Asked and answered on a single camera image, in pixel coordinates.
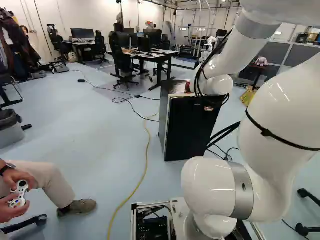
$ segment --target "wristwatch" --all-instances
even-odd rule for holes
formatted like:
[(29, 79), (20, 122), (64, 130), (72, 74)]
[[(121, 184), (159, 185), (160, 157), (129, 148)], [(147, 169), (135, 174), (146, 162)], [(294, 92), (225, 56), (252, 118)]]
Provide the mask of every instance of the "wristwatch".
[(16, 168), (16, 166), (14, 164), (7, 163), (2, 169), (0, 169), (0, 176), (3, 177), (6, 170), (15, 169), (15, 168)]

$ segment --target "person's hand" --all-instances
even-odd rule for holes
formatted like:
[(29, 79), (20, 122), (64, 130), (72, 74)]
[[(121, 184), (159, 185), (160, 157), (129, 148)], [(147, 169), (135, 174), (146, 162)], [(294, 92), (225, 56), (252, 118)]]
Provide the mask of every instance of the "person's hand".
[(24, 215), (29, 207), (30, 202), (26, 201), (26, 204), (22, 207), (10, 208), (7, 202), (12, 201), (14, 198), (18, 197), (17, 193), (12, 193), (9, 196), (6, 196), (0, 199), (0, 224), (7, 223), (11, 219), (20, 217)]
[(33, 189), (35, 186), (35, 182), (36, 182), (35, 178), (27, 172), (11, 168), (11, 169), (7, 169), (3, 173), (3, 181), (14, 191), (17, 189), (17, 182), (20, 180), (27, 181), (29, 185), (28, 191)]

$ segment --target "shoe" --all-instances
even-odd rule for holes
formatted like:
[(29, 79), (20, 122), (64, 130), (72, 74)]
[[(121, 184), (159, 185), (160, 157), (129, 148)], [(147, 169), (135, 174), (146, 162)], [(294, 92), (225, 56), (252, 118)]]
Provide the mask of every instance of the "shoe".
[(70, 204), (70, 210), (63, 213), (61, 209), (57, 209), (57, 216), (64, 217), (67, 215), (88, 214), (91, 213), (97, 206), (96, 201), (91, 199), (75, 200)]

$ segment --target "trash bin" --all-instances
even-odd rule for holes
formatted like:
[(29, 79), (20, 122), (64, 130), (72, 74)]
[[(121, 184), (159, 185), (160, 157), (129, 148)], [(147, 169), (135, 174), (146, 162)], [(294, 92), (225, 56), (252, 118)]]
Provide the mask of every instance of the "trash bin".
[(19, 142), (25, 137), (22, 118), (13, 109), (0, 111), (0, 149)]

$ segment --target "yellow cable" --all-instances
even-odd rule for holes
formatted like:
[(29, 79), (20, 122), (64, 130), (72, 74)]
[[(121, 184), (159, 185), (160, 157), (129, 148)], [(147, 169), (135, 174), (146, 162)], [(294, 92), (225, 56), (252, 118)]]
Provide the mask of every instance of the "yellow cable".
[(149, 145), (150, 145), (150, 141), (151, 141), (151, 134), (150, 134), (150, 131), (149, 129), (147, 128), (147, 120), (148, 119), (151, 119), (153, 118), (154, 116), (156, 116), (157, 114), (159, 113), (159, 111), (151, 116), (148, 116), (144, 121), (143, 121), (143, 127), (144, 129), (146, 130), (146, 132), (148, 133), (148, 144), (146, 145), (146, 148), (145, 148), (145, 167), (144, 167), (144, 172), (141, 176), (141, 179), (140, 181), (138, 182), (138, 184), (136, 185), (135, 189), (130, 193), (130, 195), (123, 201), (120, 203), (120, 205), (115, 209), (113, 215), (112, 215), (112, 218), (110, 220), (110, 223), (109, 223), (109, 228), (108, 228), (108, 233), (107, 233), (107, 236), (106, 236), (106, 239), (107, 240), (110, 240), (110, 235), (111, 235), (111, 228), (112, 228), (112, 225), (115, 221), (115, 218), (119, 212), (119, 210), (130, 200), (130, 198), (136, 193), (136, 191), (138, 190), (138, 188), (140, 187), (140, 185), (142, 184), (142, 182), (144, 181), (145, 179), (145, 176), (147, 175), (147, 170), (148, 170), (148, 149), (149, 149)]

